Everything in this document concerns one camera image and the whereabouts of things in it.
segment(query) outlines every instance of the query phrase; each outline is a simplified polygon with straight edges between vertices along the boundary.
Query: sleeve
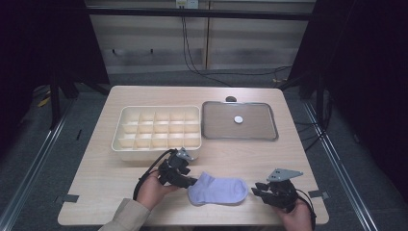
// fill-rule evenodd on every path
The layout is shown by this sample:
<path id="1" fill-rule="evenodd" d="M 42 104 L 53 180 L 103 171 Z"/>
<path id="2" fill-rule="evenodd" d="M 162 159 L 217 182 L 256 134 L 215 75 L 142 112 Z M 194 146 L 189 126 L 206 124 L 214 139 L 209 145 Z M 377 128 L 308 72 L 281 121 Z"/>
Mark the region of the sleeve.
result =
<path id="1" fill-rule="evenodd" d="M 114 218 L 99 231 L 137 231 L 150 215 L 150 211 L 137 201 L 124 198 L 117 208 Z"/>

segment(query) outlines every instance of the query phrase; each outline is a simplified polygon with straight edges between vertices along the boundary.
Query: floor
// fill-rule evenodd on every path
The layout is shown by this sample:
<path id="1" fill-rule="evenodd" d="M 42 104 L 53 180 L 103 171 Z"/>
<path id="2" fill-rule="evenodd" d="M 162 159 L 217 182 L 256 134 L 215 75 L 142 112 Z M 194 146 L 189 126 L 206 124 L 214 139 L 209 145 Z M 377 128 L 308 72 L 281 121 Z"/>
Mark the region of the floor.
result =
<path id="1" fill-rule="evenodd" d="M 106 54 L 111 56 L 106 60 L 117 55 Z M 107 69 L 117 66 L 117 62 L 120 61 L 107 63 Z M 280 71 L 275 68 L 199 73 L 161 69 L 138 74 L 116 68 L 109 73 L 111 85 L 104 88 L 116 85 L 274 88 L 285 83 L 290 72 L 289 68 Z M 53 131 L 49 130 L 50 104 L 38 107 L 47 87 L 34 92 L 32 107 L 18 128 L 18 137 L 8 150 L 8 158 L 0 164 L 1 230 L 97 230 L 96 226 L 60 226 L 57 221 L 62 205 L 56 198 L 69 190 L 107 97 L 87 86 L 77 87 L 78 98 L 62 97 L 65 113 L 62 123 Z M 316 98 L 313 95 L 309 100 L 300 99 L 297 93 L 297 87 L 284 91 L 319 189 L 327 196 L 324 202 L 330 216 L 329 222 L 316 230 L 408 230 L 407 205 L 372 161 L 364 144 L 356 140 L 335 102 L 326 135 L 319 139 L 319 128 L 312 124 Z"/>

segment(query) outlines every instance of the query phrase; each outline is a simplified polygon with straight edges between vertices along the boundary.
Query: white round object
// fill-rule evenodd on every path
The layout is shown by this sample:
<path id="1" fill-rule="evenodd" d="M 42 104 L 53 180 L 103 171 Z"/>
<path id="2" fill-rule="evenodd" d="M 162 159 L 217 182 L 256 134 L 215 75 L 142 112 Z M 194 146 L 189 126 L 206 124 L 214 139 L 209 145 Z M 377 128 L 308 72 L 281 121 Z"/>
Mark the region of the white round object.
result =
<path id="1" fill-rule="evenodd" d="M 235 116 L 235 117 L 234 117 L 234 121 L 235 121 L 236 123 L 242 123 L 242 122 L 243 122 L 243 118 L 242 118 L 241 116 Z"/>

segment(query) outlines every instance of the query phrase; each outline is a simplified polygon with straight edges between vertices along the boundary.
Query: person's arm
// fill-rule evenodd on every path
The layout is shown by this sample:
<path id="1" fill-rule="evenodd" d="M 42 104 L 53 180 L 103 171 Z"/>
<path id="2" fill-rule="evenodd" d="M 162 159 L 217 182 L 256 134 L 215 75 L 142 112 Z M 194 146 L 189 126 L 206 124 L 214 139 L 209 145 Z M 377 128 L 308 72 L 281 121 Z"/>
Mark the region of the person's arm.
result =
<path id="1" fill-rule="evenodd" d="M 123 199 L 116 210 L 114 218 L 102 226 L 99 231 L 135 231 L 139 230 L 166 194 L 179 189 L 175 186 L 163 186 L 159 180 L 159 172 L 152 171 L 141 185 L 138 198 Z"/>
<path id="2" fill-rule="evenodd" d="M 297 199 L 295 207 L 290 213 L 273 207 L 275 213 L 282 219 L 287 231 L 312 231 L 311 214 L 305 202 Z"/>

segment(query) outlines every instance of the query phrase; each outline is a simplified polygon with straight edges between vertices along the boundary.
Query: aluminum rail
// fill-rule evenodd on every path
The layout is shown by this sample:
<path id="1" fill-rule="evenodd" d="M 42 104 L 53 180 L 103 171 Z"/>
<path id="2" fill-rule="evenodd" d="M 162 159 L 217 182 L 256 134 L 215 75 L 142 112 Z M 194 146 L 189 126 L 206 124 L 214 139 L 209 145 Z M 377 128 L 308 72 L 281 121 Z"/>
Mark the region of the aluminum rail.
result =
<path id="1" fill-rule="evenodd" d="M 13 198 L 5 208 L 3 214 L 0 217 L 0 231 L 9 231 L 12 230 L 15 221 L 17 220 L 18 215 L 20 214 L 24 203 L 26 202 L 31 189 L 33 188 L 36 180 L 45 165 L 45 162 L 51 152 L 52 147 L 54 146 L 57 137 L 60 135 L 65 121 L 66 116 L 68 115 L 74 100 L 70 100 L 69 104 L 64 111 L 63 117 L 56 124 L 53 130 L 48 132 L 48 135 L 42 144 L 41 149 L 39 150 L 36 158 L 34 159 L 33 163 L 30 166 L 27 174 L 25 175 L 24 179 L 22 180 L 21 184 L 19 185 L 17 191 L 15 192 Z"/>
<path id="2" fill-rule="evenodd" d="M 320 134 L 324 132 L 318 125 L 315 109 L 310 102 L 305 103 L 304 107 L 311 121 L 315 123 L 316 132 L 318 133 L 318 136 L 320 136 Z M 339 177 L 340 182 L 342 183 L 344 191 L 347 194 L 348 199 L 350 200 L 351 206 L 353 207 L 358 219 L 363 225 L 364 230 L 378 231 L 372 215 L 370 214 L 370 210 L 355 188 L 350 176 L 347 173 L 347 170 L 342 163 L 342 159 L 334 148 L 332 141 L 329 139 L 326 133 L 321 135 L 320 141 L 323 145 L 324 150 L 326 151 L 327 157 L 329 158 L 334 170 L 336 171 L 337 176 Z"/>
<path id="3" fill-rule="evenodd" d="M 242 18 L 242 19 L 273 19 L 291 21 L 320 20 L 333 23 L 339 20 L 337 15 L 319 15 L 313 13 L 277 13 L 277 12 L 247 12 L 222 11 L 200 9 L 168 9 L 168 8 L 115 8 L 115 7 L 86 7 L 86 8 L 58 8 L 38 7 L 33 11 L 49 13 L 86 13 L 93 15 L 132 15 L 132 16 L 181 16 L 181 17 L 213 17 L 213 18 Z"/>

